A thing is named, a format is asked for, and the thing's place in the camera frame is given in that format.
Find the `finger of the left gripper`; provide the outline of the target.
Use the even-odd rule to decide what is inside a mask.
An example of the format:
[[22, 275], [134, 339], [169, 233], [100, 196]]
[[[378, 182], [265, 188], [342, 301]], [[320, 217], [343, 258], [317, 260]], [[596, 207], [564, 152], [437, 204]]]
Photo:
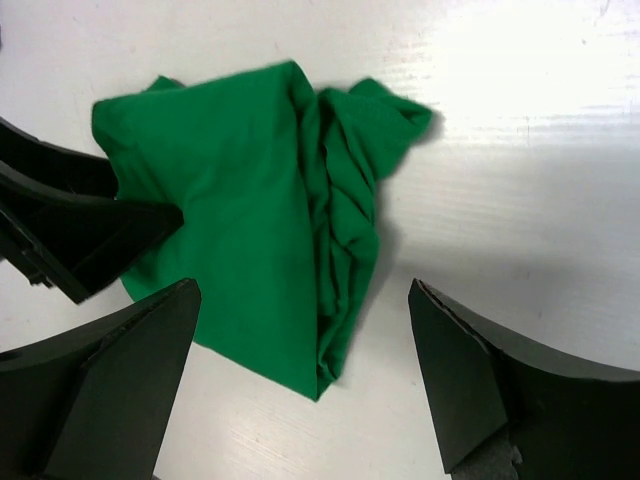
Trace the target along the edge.
[[119, 200], [108, 160], [1, 123], [1, 257], [80, 304], [184, 223], [171, 204]]

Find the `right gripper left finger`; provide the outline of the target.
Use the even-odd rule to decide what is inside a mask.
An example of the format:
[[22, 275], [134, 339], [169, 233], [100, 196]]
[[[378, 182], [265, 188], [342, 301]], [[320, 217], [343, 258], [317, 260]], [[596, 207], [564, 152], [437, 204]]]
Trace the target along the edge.
[[153, 478], [200, 305], [183, 279], [3, 352], [2, 478]]

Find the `green t shirt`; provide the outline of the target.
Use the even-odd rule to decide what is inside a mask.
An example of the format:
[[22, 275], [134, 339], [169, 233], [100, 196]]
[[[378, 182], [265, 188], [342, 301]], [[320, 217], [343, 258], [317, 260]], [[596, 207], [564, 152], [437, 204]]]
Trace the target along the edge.
[[375, 270], [377, 185], [433, 116], [371, 78], [316, 89], [292, 61], [98, 101], [92, 134], [119, 198], [184, 217], [123, 275], [127, 293], [196, 280], [197, 344], [318, 399]]

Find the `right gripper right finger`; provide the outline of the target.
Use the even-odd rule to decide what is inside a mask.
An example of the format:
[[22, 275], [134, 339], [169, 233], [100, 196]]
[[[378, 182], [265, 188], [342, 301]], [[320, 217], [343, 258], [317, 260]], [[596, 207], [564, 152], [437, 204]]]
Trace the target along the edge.
[[493, 322], [414, 280], [411, 326], [453, 479], [635, 479], [639, 374]]

